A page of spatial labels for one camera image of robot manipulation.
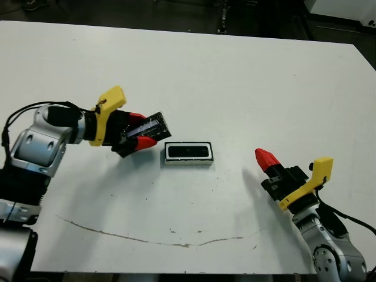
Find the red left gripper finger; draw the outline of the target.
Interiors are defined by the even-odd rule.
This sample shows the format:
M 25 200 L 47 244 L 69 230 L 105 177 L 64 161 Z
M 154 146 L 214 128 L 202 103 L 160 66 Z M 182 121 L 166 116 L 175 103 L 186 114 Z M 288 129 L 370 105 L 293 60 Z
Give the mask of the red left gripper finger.
M 128 114 L 128 125 L 140 125 L 146 120 L 146 117 L 140 113 L 129 112 Z
M 148 149 L 156 144 L 156 140 L 147 136 L 137 136 L 129 140 L 129 146 L 133 151 Z

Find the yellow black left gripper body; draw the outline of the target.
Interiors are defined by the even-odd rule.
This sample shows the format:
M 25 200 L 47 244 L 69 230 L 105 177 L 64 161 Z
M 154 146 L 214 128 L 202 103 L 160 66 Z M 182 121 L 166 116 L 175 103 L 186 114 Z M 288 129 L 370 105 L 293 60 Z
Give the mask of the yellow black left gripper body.
M 124 91 L 118 85 L 99 96 L 96 106 L 92 108 L 96 118 L 96 132 L 94 139 L 89 141 L 91 146 L 98 147 L 103 145 L 110 114 L 121 108 L 126 102 Z

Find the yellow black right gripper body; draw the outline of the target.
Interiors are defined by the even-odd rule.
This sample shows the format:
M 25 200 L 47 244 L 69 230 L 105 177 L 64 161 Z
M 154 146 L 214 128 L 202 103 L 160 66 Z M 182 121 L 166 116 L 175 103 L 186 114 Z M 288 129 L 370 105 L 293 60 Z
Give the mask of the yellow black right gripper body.
M 322 157 L 310 164 L 308 177 L 298 166 L 285 168 L 275 157 L 261 157 L 260 167 L 268 176 L 261 186 L 282 211 L 299 211 L 313 200 L 314 190 L 331 179 L 334 159 Z

